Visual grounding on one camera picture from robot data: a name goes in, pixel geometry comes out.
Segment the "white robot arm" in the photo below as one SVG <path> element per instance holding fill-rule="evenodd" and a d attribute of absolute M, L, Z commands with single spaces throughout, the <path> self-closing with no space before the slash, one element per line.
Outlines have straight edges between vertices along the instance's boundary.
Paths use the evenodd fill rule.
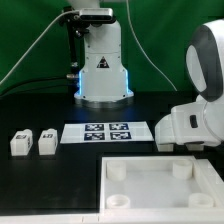
<path fill-rule="evenodd" d="M 224 142 L 224 19 L 205 23 L 194 32 L 186 52 L 186 67 L 198 96 L 175 106 L 155 126 L 160 152 L 175 144 L 202 151 Z"/>

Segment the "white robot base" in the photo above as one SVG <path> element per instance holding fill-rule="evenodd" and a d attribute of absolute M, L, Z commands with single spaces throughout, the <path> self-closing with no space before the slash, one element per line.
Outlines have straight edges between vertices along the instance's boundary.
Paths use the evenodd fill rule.
<path fill-rule="evenodd" d="M 101 8 L 100 0 L 74 0 L 72 6 L 76 7 L 78 16 L 81 9 Z M 134 94 L 128 86 L 128 71 L 121 61 L 119 22 L 114 17 L 110 21 L 82 21 L 87 23 L 88 33 L 84 35 L 85 64 L 79 72 L 75 102 L 92 108 L 129 103 Z"/>

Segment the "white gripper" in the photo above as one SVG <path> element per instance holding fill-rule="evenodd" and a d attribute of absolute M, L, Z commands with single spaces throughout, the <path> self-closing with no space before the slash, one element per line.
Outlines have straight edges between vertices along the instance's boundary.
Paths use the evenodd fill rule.
<path fill-rule="evenodd" d="M 155 126 L 155 142 L 159 152 L 172 152 L 174 145 L 186 145 L 189 151 L 202 151 L 204 142 L 197 139 L 203 104 L 175 106 Z"/>

